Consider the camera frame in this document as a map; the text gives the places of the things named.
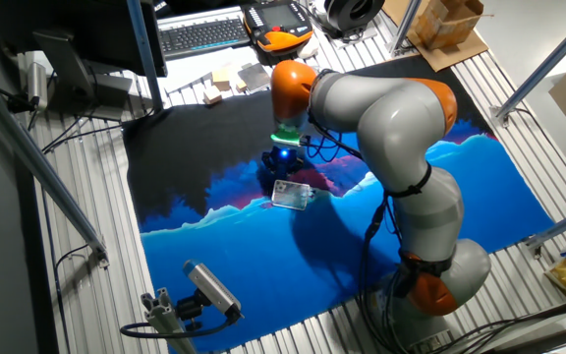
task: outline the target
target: desk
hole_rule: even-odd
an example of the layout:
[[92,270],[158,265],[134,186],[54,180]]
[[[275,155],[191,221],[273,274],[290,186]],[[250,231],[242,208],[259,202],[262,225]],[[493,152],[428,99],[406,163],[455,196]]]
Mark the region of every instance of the desk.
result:
[[[192,23],[211,21],[218,16],[235,16],[232,13],[237,9],[224,11],[193,15],[183,20]],[[315,35],[320,49],[315,58],[305,62],[345,72],[390,59],[385,44],[391,40],[396,27],[383,13],[372,24],[377,29],[377,36],[340,49],[317,30]],[[20,64],[24,68],[28,63],[22,60]],[[272,69],[268,67],[266,70],[271,72]],[[523,119],[511,118],[510,127],[506,130],[489,116],[488,107],[503,103],[514,88],[492,53],[485,52],[449,70],[454,71],[471,94],[548,214],[555,221],[566,216],[566,169],[534,121],[525,116]],[[144,78],[138,78],[130,72],[113,75],[135,79],[131,92],[149,97]],[[202,103],[202,93],[210,86],[209,79],[198,80],[186,88],[165,94],[163,99],[166,105],[199,104]],[[133,113],[125,112],[123,118],[131,120]],[[72,123],[73,117],[38,119],[31,134],[37,144],[44,147]],[[76,131],[88,132],[115,124],[82,119]],[[61,284],[64,284],[65,323],[71,351],[166,353],[164,342],[135,340],[119,333],[120,325],[143,321],[139,296],[154,291],[126,180],[128,159],[119,129],[85,136],[82,142],[70,141],[50,153],[48,159],[95,229],[101,233],[111,262],[107,270],[89,265],[85,262],[88,252],[84,250],[79,252],[81,257],[72,257],[59,268],[58,275]],[[53,257],[58,259],[83,245],[84,241],[49,198],[45,201],[46,207],[42,207],[43,198],[37,183],[36,190],[45,257],[50,264],[50,245],[55,250]],[[458,337],[479,325],[511,319],[566,302],[542,275],[565,246],[566,233],[545,243],[544,257],[540,260],[534,260],[522,245],[490,255],[492,272],[482,290],[464,307],[446,317],[452,328],[451,335]],[[55,299],[51,269],[48,270],[48,276]],[[61,348],[65,348],[63,322],[56,304],[54,300],[58,339]],[[230,353],[382,352],[371,342],[368,332],[356,325],[359,323],[358,316],[357,305],[349,301],[302,323],[234,348]],[[449,336],[444,334],[439,340],[449,340]]]

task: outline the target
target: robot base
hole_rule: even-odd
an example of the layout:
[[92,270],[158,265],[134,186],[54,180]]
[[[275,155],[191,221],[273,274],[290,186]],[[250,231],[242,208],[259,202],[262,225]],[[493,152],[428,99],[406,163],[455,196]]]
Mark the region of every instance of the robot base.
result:
[[[380,286],[382,289],[387,289],[392,275],[389,275],[381,280]],[[381,323],[381,316],[383,315],[385,307],[385,296],[387,290],[378,290],[371,296],[375,301],[372,303],[378,304],[378,307],[372,307],[372,313],[376,324]],[[392,298],[392,312],[391,319],[394,322],[393,328],[401,345],[407,349],[412,350],[416,347],[425,348],[424,352],[429,348],[432,350],[440,346],[440,342],[436,337],[448,331],[449,324],[443,317],[429,316],[417,310],[409,300]]]

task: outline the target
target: floor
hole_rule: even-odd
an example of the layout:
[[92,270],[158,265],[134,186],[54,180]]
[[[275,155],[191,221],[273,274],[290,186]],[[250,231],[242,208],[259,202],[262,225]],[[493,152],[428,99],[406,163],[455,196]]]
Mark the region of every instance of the floor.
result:
[[[519,86],[566,36],[566,1],[482,0],[481,37],[509,79]],[[549,90],[566,73],[566,57],[528,95],[539,122],[566,156],[566,118]]]
[[[503,18],[501,13],[498,16],[482,21]],[[344,49],[335,48],[319,33],[320,52],[315,59],[306,62],[344,72],[389,59],[385,44],[391,40],[396,29],[383,14],[373,23],[379,29],[377,37]],[[496,45],[493,44],[493,37],[484,36],[484,40],[490,42],[491,46]],[[489,106],[501,104],[515,88],[512,82],[517,83],[522,79],[520,68],[514,67],[516,73],[513,75],[519,76],[512,78],[509,78],[510,75],[504,76],[500,69],[506,65],[501,60],[511,60],[511,53],[504,53],[501,49],[502,59],[498,61],[495,55],[485,52],[451,70],[474,98],[543,208],[554,220],[560,220],[566,216],[566,168],[563,161],[555,155],[543,132],[528,115],[513,116],[508,129],[502,128],[489,115]],[[135,79],[133,92],[149,96],[142,78],[128,72],[116,75]],[[168,105],[201,103],[203,91],[210,86],[210,80],[199,80],[164,98]],[[123,118],[130,120],[140,115],[139,112],[125,112]],[[32,136],[40,147],[44,147],[72,124],[75,124],[72,132],[76,133],[115,127],[115,123],[99,120],[82,118],[77,121],[73,117],[52,116],[47,120],[39,119]],[[140,295],[154,291],[128,189],[128,159],[119,129],[72,140],[47,157],[101,234],[111,262],[109,268],[99,268],[93,264],[93,256],[83,250],[78,256],[63,262],[56,274],[48,270],[61,348],[69,346],[73,353],[166,353],[167,348],[162,342],[135,340],[119,333],[120,325],[143,321]],[[55,250],[54,255],[47,253],[45,257],[53,263],[60,255],[83,245],[84,241],[50,198],[44,198],[40,186],[36,184],[36,187],[39,191],[38,204],[41,206],[39,213],[43,242],[52,245]],[[451,333],[438,340],[446,341],[479,325],[512,319],[566,302],[543,275],[565,247],[566,233],[548,241],[543,248],[543,257],[538,260],[522,244],[490,255],[492,272],[484,287],[464,307],[446,317]],[[55,296],[55,275],[58,275],[63,287],[62,312],[58,309]],[[368,332],[357,325],[358,317],[357,305],[349,301],[301,323],[230,349],[229,352],[384,353],[369,338]],[[421,347],[417,351],[426,352],[428,349]]]

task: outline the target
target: paper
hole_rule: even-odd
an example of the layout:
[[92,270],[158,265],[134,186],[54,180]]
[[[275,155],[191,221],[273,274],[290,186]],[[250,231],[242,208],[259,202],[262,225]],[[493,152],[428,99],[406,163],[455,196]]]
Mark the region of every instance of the paper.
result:
[[227,48],[183,59],[169,60],[166,63],[167,78],[158,78],[158,85],[161,91],[165,89],[167,93],[170,93],[222,67],[257,62],[256,53],[250,47]]
[[[409,0],[390,0],[383,4],[383,11],[394,21],[394,23],[399,26],[403,20],[403,15],[408,7]],[[450,45],[444,48],[438,49],[427,49],[417,36],[414,28],[417,25],[419,16],[427,8],[429,0],[423,0],[421,6],[417,11],[417,17],[414,19],[410,30],[408,30],[408,39],[414,44],[419,52],[421,52],[424,59],[429,63],[434,71],[439,71],[444,68],[450,67],[454,64],[460,63],[463,60],[467,60],[475,55],[488,50],[488,46],[481,40],[480,36],[472,31],[467,37],[467,40],[457,45]]]

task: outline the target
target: blue mat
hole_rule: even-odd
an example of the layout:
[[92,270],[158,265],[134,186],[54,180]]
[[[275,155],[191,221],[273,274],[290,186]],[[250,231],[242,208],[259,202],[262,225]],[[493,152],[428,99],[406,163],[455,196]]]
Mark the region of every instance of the blue mat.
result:
[[[427,159],[460,185],[465,204],[460,237],[494,252],[552,222],[470,104],[459,101],[467,109]],[[339,152],[329,163],[311,159],[294,176],[317,188],[305,211],[272,207],[264,196],[272,181],[259,162],[261,152],[271,148],[270,115],[265,92],[226,99],[212,109],[176,107],[126,127],[129,183],[154,287],[167,287],[174,301],[192,295],[195,288],[182,265],[197,259],[242,302],[246,318],[196,338],[200,351],[258,338],[357,292],[362,235],[382,188],[362,162]],[[344,141],[356,145],[355,135]],[[393,270],[399,245],[385,228],[371,245],[374,281]],[[209,308],[200,320],[213,327],[224,318]]]

